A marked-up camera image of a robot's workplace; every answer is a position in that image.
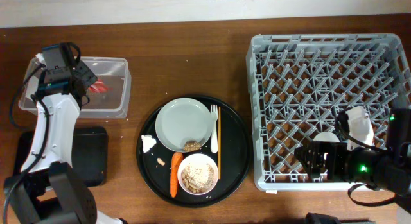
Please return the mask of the red snack wrapper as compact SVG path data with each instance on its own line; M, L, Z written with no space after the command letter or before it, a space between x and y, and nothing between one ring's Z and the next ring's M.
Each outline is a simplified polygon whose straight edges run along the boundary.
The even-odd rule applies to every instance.
M106 93L109 91L109 87L101 79L97 79L88 90L94 93Z

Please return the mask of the white plastic cup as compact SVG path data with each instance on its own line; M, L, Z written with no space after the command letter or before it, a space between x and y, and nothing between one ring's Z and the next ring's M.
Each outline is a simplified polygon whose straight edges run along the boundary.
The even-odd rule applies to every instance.
M321 132L317 134L313 140L323 142L340 142L339 138L333 132Z

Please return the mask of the white tissue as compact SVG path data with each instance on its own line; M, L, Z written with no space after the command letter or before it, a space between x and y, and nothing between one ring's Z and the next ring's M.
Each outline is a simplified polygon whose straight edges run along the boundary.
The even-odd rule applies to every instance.
M157 144L156 139L152 137L151 135L142 135L141 140L143 143L142 151L144 153L148 153L150 149L153 148Z

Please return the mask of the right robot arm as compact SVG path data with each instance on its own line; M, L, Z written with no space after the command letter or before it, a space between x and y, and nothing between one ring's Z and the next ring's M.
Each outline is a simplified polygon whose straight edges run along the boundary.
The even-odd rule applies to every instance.
M295 149L294 155L311 179L327 172L332 182L352 184L347 191L361 186L394 193L393 198L372 203L372 206L397 204L410 212L410 109L393 108L387 126L385 148L373 146L374 131L370 115L363 107L340 112L336 129L348 140L311 141Z

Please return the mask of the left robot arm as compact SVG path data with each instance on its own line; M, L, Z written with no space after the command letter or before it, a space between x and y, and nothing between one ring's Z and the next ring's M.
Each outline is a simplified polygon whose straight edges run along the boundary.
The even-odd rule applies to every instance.
M124 223L97 209L89 188L72 167L73 134L83 97L97 77L63 42L42 49L30 76L40 78L31 100L37 124L19 175L4 182L3 222L11 207L21 223Z

